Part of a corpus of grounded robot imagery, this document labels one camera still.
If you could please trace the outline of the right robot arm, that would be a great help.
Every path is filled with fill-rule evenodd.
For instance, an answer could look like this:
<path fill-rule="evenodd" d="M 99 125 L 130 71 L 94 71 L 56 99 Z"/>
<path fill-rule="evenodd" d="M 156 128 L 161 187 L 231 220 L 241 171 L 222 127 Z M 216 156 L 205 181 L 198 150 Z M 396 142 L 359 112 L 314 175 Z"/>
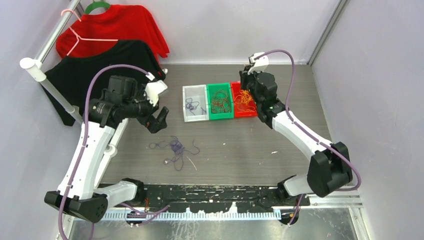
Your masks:
<path fill-rule="evenodd" d="M 281 204 L 291 205 L 301 194 L 323 198 L 353 180 L 347 146 L 319 136 L 296 118 L 278 99 L 273 74 L 242 70 L 239 75 L 241 88 L 252 95 L 260 121 L 286 137 L 309 161 L 307 173 L 290 176 L 278 184 Z"/>

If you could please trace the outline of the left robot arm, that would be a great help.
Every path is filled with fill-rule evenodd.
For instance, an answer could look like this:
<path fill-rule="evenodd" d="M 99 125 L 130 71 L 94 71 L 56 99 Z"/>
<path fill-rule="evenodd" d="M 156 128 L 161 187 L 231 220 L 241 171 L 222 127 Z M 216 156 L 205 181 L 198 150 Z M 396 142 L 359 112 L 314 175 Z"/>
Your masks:
<path fill-rule="evenodd" d="M 146 200 L 142 181 L 124 178 L 100 187 L 108 164 L 129 119 L 137 119 L 152 134 L 167 127 L 167 107 L 159 107 L 159 96 L 167 90 L 162 80 L 138 84 L 134 78 L 113 75 L 101 97 L 91 99 L 88 118 L 81 126 L 79 149 L 57 190 L 48 191 L 44 201 L 64 214 L 99 222 L 109 208 L 129 202 L 141 206 Z"/>

